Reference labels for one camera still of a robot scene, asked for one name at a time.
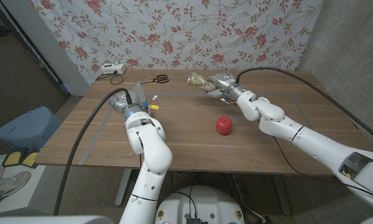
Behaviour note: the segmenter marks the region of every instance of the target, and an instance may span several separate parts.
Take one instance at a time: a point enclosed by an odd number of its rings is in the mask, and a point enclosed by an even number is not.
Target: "apple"
[[[231,131],[232,121],[228,117],[222,116],[216,122],[216,129],[221,134],[228,134]]]

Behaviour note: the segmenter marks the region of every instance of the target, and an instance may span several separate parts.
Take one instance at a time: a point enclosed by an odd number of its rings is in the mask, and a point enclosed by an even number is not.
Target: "floor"
[[[71,96],[55,113],[63,121],[80,101],[81,97]],[[124,205],[114,205],[117,188],[123,170],[117,167],[72,167],[63,194],[61,215],[104,215],[119,223]],[[131,175],[126,198],[129,198],[137,171]],[[247,185],[247,204],[263,216],[269,216],[273,223],[360,223],[373,217],[373,208],[355,197],[345,187],[318,182],[300,176],[285,176],[285,185],[290,198],[293,215],[282,214],[279,199],[270,175],[236,174]],[[229,195],[240,203],[232,185],[231,176],[219,173],[195,173],[170,171],[164,180],[159,202],[176,190],[194,184],[210,185]],[[250,213],[246,217],[251,223],[257,220]]]

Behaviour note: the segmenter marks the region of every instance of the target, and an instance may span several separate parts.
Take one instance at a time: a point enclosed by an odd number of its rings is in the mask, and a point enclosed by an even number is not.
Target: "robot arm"
[[[208,81],[218,87],[215,91],[220,90],[222,97],[232,99],[249,121],[261,115],[259,128],[262,132],[292,143],[322,163],[341,182],[373,193],[373,152],[345,146],[304,127],[285,116],[283,109],[272,105],[268,99],[256,100],[256,94],[235,85],[230,74],[220,73],[208,77]],[[208,95],[219,97],[219,94]],[[348,189],[373,206],[372,195],[352,187]]]
[[[138,101],[133,91],[129,93],[133,102]],[[128,105],[121,93],[111,98],[109,104],[126,120],[127,136],[134,153],[144,153],[137,182],[120,224],[152,223],[160,189],[173,159],[171,150],[165,144],[166,135],[162,125],[146,113],[143,105]]]

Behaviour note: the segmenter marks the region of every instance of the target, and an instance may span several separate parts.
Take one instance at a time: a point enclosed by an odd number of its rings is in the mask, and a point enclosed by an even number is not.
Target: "white power strip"
[[[119,62],[116,63],[105,63],[101,67],[103,74],[114,74],[117,71],[117,74],[123,74],[126,71],[126,66]]]

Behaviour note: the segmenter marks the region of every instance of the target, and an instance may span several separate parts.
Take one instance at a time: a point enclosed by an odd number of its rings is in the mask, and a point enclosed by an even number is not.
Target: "floral fabric backdrop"
[[[323,0],[29,0],[78,71],[296,70]]]

